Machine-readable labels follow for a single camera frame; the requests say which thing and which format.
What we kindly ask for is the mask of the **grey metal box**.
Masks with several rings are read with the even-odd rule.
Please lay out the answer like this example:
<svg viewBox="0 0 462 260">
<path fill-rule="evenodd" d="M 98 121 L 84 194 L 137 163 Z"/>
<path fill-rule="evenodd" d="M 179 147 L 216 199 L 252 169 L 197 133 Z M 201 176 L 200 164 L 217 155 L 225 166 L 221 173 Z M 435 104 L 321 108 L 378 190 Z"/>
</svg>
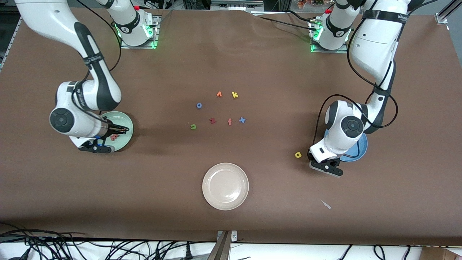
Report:
<svg viewBox="0 0 462 260">
<path fill-rule="evenodd" d="M 244 10 L 263 12 L 263 0 L 211 0 L 210 10 Z"/>
</svg>

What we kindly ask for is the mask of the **metal table bracket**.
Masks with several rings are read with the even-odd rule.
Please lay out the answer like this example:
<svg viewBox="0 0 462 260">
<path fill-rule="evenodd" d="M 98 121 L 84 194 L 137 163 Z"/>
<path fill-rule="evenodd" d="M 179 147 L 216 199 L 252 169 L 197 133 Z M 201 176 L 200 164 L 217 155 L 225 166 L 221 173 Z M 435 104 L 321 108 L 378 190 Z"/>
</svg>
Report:
<svg viewBox="0 0 462 260">
<path fill-rule="evenodd" d="M 207 260 L 229 260 L 231 244 L 237 241 L 237 231 L 218 231 L 217 242 Z"/>
</svg>

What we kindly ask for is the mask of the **beige plate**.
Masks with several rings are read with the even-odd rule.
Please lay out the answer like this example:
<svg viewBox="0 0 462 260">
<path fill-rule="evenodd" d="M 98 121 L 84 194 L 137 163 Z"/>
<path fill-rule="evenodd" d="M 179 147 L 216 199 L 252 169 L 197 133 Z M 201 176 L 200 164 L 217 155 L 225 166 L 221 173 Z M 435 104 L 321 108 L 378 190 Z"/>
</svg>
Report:
<svg viewBox="0 0 462 260">
<path fill-rule="evenodd" d="M 230 211 L 241 206 L 246 200 L 249 194 L 249 179 L 238 165 L 219 163 L 204 175 L 202 193 L 211 207 Z"/>
</svg>

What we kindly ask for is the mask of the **blue plate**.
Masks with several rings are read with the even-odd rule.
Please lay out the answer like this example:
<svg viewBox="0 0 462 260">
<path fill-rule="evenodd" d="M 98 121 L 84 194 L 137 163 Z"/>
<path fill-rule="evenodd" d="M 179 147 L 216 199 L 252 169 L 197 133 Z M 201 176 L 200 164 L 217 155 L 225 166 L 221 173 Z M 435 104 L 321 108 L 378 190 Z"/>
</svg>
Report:
<svg viewBox="0 0 462 260">
<path fill-rule="evenodd" d="M 367 135 L 363 133 L 360 139 L 353 145 L 348 151 L 340 156 L 340 161 L 343 162 L 354 162 L 360 160 L 365 153 L 367 152 L 368 148 L 368 140 Z"/>
</svg>

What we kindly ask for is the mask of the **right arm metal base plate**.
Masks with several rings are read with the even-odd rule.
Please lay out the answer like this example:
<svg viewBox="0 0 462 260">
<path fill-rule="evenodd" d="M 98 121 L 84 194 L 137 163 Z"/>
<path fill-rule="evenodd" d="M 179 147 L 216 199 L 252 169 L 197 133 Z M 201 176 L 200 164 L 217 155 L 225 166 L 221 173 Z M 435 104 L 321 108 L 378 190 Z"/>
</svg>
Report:
<svg viewBox="0 0 462 260">
<path fill-rule="evenodd" d="M 122 49 L 156 49 L 162 16 L 145 12 L 140 24 L 130 34 L 119 31 Z"/>
</svg>

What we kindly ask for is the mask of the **cardboard box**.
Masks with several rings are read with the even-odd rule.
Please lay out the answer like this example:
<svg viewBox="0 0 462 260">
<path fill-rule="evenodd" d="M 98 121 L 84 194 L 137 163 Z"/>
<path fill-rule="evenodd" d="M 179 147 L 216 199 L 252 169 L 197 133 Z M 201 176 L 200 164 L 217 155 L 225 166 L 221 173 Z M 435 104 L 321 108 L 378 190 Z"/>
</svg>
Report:
<svg viewBox="0 0 462 260">
<path fill-rule="evenodd" d="M 423 247 L 419 260 L 462 260 L 462 253 L 453 252 L 452 248 Z"/>
</svg>

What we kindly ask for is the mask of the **green plate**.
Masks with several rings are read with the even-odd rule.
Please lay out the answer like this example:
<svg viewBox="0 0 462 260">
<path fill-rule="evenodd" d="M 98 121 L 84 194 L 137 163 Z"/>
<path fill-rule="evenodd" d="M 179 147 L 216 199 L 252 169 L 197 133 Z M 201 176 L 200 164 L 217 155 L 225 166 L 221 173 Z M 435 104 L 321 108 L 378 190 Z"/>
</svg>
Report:
<svg viewBox="0 0 462 260">
<path fill-rule="evenodd" d="M 110 111 L 102 114 L 106 120 L 110 120 L 115 125 L 125 126 L 129 128 L 129 131 L 126 134 L 119 135 L 118 138 L 114 141 L 111 141 L 110 138 L 106 138 L 106 145 L 113 146 L 114 151 L 119 151 L 124 148 L 131 140 L 134 125 L 130 117 L 122 112 Z"/>
</svg>

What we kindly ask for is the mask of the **aluminium profile with bracket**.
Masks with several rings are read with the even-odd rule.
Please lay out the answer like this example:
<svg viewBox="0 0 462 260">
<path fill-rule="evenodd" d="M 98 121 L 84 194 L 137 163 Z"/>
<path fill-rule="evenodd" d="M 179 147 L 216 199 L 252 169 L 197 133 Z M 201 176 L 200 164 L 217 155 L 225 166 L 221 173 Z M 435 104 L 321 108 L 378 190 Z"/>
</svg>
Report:
<svg viewBox="0 0 462 260">
<path fill-rule="evenodd" d="M 450 0 L 449 3 L 438 13 L 435 14 L 437 24 L 447 24 L 447 18 L 454 14 L 462 6 L 462 0 Z"/>
</svg>

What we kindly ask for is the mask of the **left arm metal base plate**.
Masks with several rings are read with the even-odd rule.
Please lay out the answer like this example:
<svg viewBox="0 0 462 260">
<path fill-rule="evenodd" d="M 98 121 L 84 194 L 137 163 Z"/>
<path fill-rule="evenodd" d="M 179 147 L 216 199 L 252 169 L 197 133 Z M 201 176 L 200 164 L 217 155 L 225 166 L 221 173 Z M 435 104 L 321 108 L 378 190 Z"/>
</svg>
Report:
<svg viewBox="0 0 462 260">
<path fill-rule="evenodd" d="M 328 15 L 311 18 L 307 24 L 313 29 L 310 32 L 311 52 L 346 53 L 351 26 L 338 28 L 330 23 Z"/>
</svg>

